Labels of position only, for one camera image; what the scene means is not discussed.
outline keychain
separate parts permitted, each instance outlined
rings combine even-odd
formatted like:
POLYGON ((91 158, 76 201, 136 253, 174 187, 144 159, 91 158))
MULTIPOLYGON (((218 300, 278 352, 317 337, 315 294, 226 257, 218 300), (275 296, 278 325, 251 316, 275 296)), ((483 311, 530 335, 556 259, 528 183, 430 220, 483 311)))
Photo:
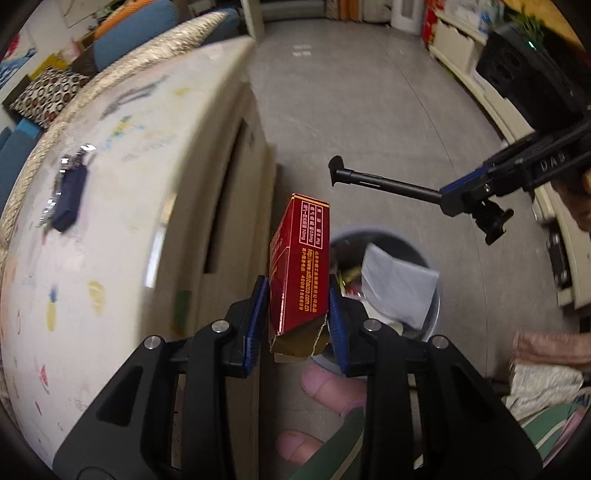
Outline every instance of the keychain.
POLYGON ((94 145, 85 144, 76 154, 62 157, 60 171, 53 184, 53 193, 39 220, 39 226, 45 226, 46 231, 54 228, 65 232, 76 222, 88 174, 84 159, 94 150, 94 145))

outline orange cushion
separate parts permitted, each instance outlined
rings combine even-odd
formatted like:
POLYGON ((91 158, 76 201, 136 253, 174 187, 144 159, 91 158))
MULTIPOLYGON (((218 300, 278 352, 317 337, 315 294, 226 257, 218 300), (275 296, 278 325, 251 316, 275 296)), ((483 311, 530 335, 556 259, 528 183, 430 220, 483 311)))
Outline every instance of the orange cushion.
POLYGON ((97 40, 100 36, 107 33, 111 28, 113 28, 119 22, 125 20, 127 17, 130 17, 138 10, 141 10, 148 4, 151 4, 155 0, 137 0, 132 4, 125 5, 121 10, 115 12, 109 18, 107 18, 103 23, 101 23, 95 30, 95 40, 97 40))

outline black speaker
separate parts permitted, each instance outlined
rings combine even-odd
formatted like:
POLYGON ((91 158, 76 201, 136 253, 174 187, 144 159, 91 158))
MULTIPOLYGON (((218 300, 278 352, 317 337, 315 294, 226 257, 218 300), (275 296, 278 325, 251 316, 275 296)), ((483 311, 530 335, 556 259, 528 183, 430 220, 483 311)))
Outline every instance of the black speaker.
POLYGON ((490 34, 476 71, 540 133, 583 118, 584 103, 544 47, 514 23, 490 34))

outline white cylindrical appliance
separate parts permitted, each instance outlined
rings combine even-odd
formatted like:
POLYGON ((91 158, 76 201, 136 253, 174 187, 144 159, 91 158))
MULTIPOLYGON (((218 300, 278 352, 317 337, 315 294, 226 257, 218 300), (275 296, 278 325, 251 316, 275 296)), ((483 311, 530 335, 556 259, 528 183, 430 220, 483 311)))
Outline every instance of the white cylindrical appliance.
POLYGON ((424 0, 394 0, 390 25, 412 35, 420 35, 423 30, 424 0))

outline green plant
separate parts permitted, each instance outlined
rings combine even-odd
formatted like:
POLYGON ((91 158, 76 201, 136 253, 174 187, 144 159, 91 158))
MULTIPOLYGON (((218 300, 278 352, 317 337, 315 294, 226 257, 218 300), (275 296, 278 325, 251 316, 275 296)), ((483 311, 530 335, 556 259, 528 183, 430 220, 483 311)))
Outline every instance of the green plant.
POLYGON ((511 19, 517 23, 534 44, 541 44, 544 41, 544 21, 536 18, 535 15, 525 13, 525 5, 521 5, 521 12, 513 15, 511 19))

